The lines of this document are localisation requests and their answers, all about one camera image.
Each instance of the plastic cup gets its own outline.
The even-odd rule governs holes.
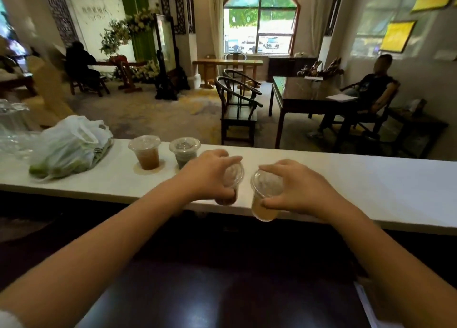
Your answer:
[[[223,183],[224,187],[235,190],[235,197],[230,199],[216,199],[219,205],[232,205],[238,199],[238,186],[244,177],[244,167],[241,163],[233,164],[225,171]]]
[[[258,170],[252,175],[251,187],[254,190],[252,198],[252,214],[260,221],[273,221],[279,214],[279,210],[266,209],[260,205],[262,199],[274,197],[283,192],[283,178],[272,173]]]
[[[197,157],[200,141],[196,138],[184,137],[170,143],[170,151],[174,153],[179,169],[184,167],[192,158]]]
[[[137,156],[141,168],[145,170],[156,169],[159,162],[160,138],[155,135],[142,135],[129,142],[129,149]]]

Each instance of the plastic bag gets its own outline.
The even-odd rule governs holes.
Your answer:
[[[89,170],[112,145],[112,138],[103,121],[68,116],[39,135],[30,158],[29,173],[50,179]]]

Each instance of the white countertop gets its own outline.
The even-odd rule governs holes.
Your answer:
[[[88,172],[51,181],[32,178],[27,162],[0,154],[0,189],[131,203],[171,178],[178,168],[168,142],[161,144],[161,165],[152,171],[140,168],[135,154],[127,148],[128,142],[116,139],[106,157]],[[252,216],[251,175],[259,164],[291,158],[323,174],[345,198],[382,227],[457,234],[457,162],[214,145],[202,145],[199,152],[215,148],[243,156],[245,177],[238,200],[232,206],[201,200],[189,204],[188,209]],[[279,218],[315,221],[289,212],[281,213]]]

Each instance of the sneaker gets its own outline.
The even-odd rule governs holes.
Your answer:
[[[308,138],[317,138],[317,139],[322,139],[323,138],[323,132],[320,130],[314,130],[312,132],[309,132],[306,134]]]

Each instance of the clear plastic lid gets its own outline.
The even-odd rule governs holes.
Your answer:
[[[133,151],[155,149],[160,145],[160,138],[156,135],[142,135],[129,142],[129,149]]]
[[[236,187],[244,177],[244,167],[241,163],[233,164],[225,170],[224,187]]]
[[[169,148],[175,154],[185,155],[197,151],[200,148],[200,141],[192,137],[178,138],[170,143]]]
[[[262,198],[280,195],[284,189],[283,178],[260,169],[252,175],[251,186]]]

